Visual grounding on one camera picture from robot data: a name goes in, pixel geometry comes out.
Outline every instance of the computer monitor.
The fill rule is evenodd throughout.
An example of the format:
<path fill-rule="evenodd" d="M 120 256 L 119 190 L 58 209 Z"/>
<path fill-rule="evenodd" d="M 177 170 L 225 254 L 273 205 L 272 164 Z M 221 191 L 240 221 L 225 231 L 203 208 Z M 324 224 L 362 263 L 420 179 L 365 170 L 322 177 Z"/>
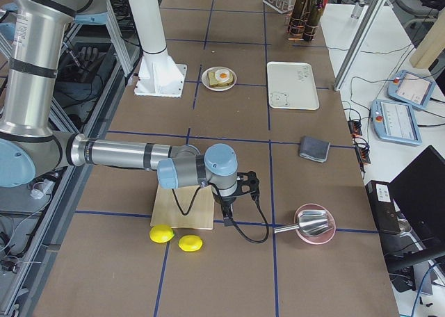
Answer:
<path fill-rule="evenodd" d="M 430 145 L 388 187 L 419 239 L 426 240 L 426 249 L 440 255 L 445 244 L 445 159 Z M 435 261 L 443 263 L 445 257 Z M 445 272 L 444 264 L 440 268 Z"/>

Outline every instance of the pink bowl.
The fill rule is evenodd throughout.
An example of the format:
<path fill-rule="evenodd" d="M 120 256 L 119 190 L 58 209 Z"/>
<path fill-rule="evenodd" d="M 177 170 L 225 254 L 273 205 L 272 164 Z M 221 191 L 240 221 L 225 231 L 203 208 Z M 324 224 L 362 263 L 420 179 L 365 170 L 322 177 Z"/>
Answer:
<path fill-rule="evenodd" d="M 300 230 L 296 229 L 297 235 L 306 243 L 309 244 L 326 244 L 327 242 L 329 242 L 335 235 L 335 221 L 334 221 L 334 217 L 332 216 L 332 214 L 323 206 L 320 206 L 319 204 L 303 204 L 299 209 L 297 209 L 297 211 L 295 212 L 295 215 L 293 216 L 293 222 L 296 223 L 297 218 L 298 218 L 298 214 L 301 211 L 307 210 L 307 209 L 322 209 L 324 211 L 326 211 L 327 213 L 327 220 L 329 221 L 329 223 L 332 225 L 332 229 L 330 231 L 325 232 L 324 234 L 321 234 L 320 236 L 316 236 L 316 237 L 308 237 L 308 236 L 304 236 L 300 233 Z"/>

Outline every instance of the yellow lemon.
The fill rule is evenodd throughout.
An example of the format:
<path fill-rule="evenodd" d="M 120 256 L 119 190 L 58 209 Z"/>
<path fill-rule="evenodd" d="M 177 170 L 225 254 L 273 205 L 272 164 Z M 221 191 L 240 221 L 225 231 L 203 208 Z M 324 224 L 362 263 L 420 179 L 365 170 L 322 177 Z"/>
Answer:
<path fill-rule="evenodd" d="M 155 225 L 150 230 L 150 238 L 156 243 L 167 243 L 174 236 L 173 229 L 167 225 Z"/>
<path fill-rule="evenodd" d="M 179 239 L 178 245 L 185 252 L 198 251 L 202 247 L 202 239 L 196 235 L 186 235 Z"/>

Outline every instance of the toast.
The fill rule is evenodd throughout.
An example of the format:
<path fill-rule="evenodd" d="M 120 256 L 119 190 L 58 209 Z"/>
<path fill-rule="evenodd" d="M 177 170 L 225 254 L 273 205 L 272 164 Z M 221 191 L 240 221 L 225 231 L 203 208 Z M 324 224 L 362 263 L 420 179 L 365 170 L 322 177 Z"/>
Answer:
<path fill-rule="evenodd" d="M 231 86 L 234 83 L 234 75 L 230 72 L 229 80 L 226 82 L 218 81 L 215 77 L 215 72 L 208 72 L 209 86 L 211 88 L 224 88 L 225 86 Z"/>

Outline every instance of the white plate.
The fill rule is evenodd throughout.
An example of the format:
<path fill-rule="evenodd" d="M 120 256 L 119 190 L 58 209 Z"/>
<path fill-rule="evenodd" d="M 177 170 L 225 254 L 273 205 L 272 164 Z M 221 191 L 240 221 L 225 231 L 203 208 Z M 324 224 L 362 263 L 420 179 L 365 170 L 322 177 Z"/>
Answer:
<path fill-rule="evenodd" d="M 211 88 L 210 85 L 209 85 L 209 77 L 207 76 L 207 74 L 209 72 L 213 72 L 213 71 L 216 71 L 218 69 L 227 69 L 227 70 L 229 70 L 232 73 L 232 75 L 234 75 L 234 82 L 233 82 L 233 84 L 231 84 L 230 86 L 223 86 L 221 88 Z M 236 74 L 234 73 L 233 70 L 231 70 L 231 69 L 229 69 L 227 67 L 212 67 L 212 68 L 209 68 L 205 72 L 202 73 L 202 75 L 201 75 L 201 82 L 209 90 L 218 91 L 218 92 L 226 91 L 226 90 L 229 90 L 230 88 L 233 88 L 234 85 L 236 84 Z"/>

